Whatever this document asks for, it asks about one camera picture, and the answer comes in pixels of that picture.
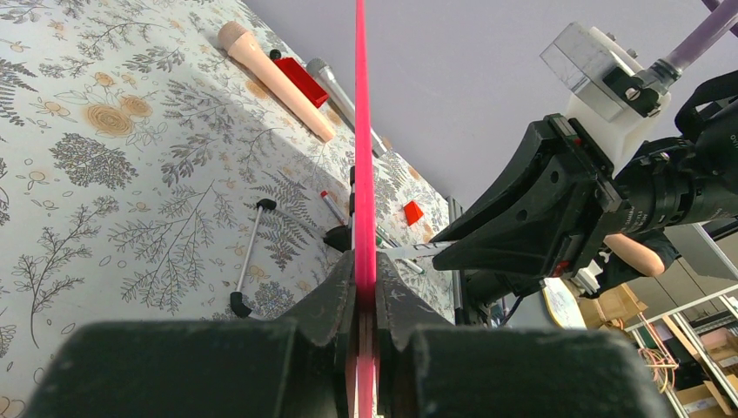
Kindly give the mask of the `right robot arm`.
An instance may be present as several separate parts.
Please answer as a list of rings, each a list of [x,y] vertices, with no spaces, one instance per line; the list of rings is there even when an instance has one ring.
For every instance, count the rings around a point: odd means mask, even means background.
[[[512,159],[435,237],[440,271],[478,270],[493,296],[528,295],[586,267],[605,237],[737,214],[737,75],[699,85],[680,108],[677,138],[641,145],[624,169],[601,136],[560,114],[528,125]]]

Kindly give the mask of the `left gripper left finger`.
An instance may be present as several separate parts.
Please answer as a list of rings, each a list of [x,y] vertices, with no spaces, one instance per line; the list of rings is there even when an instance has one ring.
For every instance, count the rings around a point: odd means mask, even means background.
[[[353,252],[274,320],[98,322],[58,350],[29,417],[349,417]]]

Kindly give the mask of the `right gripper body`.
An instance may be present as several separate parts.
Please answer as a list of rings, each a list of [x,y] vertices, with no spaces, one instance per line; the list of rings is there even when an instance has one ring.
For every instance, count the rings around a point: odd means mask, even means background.
[[[597,253],[625,199],[612,180],[614,165],[577,118],[545,117],[561,148],[552,158],[558,173],[551,277],[571,277]]]

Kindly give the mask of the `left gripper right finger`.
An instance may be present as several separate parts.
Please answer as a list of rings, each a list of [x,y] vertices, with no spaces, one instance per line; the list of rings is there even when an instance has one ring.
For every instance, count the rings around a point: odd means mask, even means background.
[[[608,331],[455,326],[377,257],[379,412],[386,417],[669,417]]]

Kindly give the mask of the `pink framed whiteboard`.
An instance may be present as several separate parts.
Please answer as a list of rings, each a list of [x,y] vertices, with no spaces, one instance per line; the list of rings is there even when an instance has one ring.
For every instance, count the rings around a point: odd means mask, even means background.
[[[365,2],[355,2],[355,175],[352,187],[352,245],[354,282],[358,298],[358,353],[356,354],[356,390],[358,416],[374,414],[376,301],[377,282],[374,220],[371,106],[366,62]]]

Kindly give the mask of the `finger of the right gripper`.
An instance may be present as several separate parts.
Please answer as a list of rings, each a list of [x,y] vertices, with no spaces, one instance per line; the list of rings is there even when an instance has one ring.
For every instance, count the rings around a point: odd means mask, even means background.
[[[523,226],[503,232],[478,230],[433,256],[437,270],[553,272],[568,265],[579,250],[583,232]]]
[[[505,223],[502,214],[518,203],[532,201],[532,187],[552,156],[563,152],[563,139],[580,137],[576,119],[544,119],[530,123],[511,161],[490,187],[464,212],[432,239],[432,243],[456,241],[476,244],[580,242],[580,233],[550,234]]]

